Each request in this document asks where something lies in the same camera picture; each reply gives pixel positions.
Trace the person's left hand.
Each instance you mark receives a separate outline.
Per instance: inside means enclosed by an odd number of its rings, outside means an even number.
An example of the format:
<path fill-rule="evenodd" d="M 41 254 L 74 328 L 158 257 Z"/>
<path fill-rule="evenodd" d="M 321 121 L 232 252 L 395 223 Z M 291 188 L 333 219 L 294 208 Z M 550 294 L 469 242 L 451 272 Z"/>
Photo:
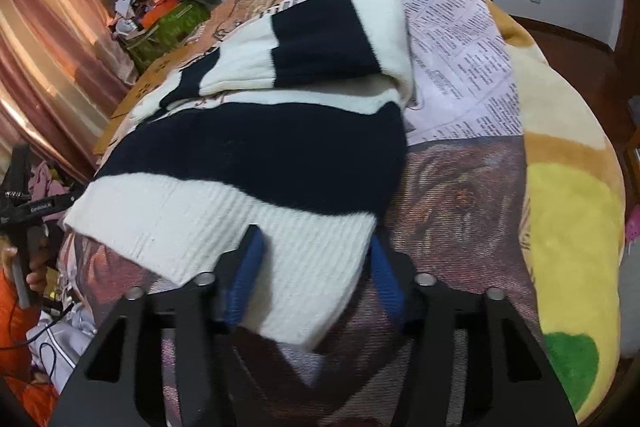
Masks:
<path fill-rule="evenodd" d="M 18 253 L 17 248 L 10 242 L 9 237 L 1 236 L 1 263 L 4 272 L 4 277 L 10 282 L 14 283 L 12 262 L 16 258 Z M 46 236 L 42 236 L 39 241 L 38 251 L 30 256 L 30 272 L 26 275 L 26 284 L 28 287 L 35 291 L 39 296 L 42 296 L 44 290 L 47 287 L 47 267 L 46 264 L 50 258 L 48 239 Z"/>

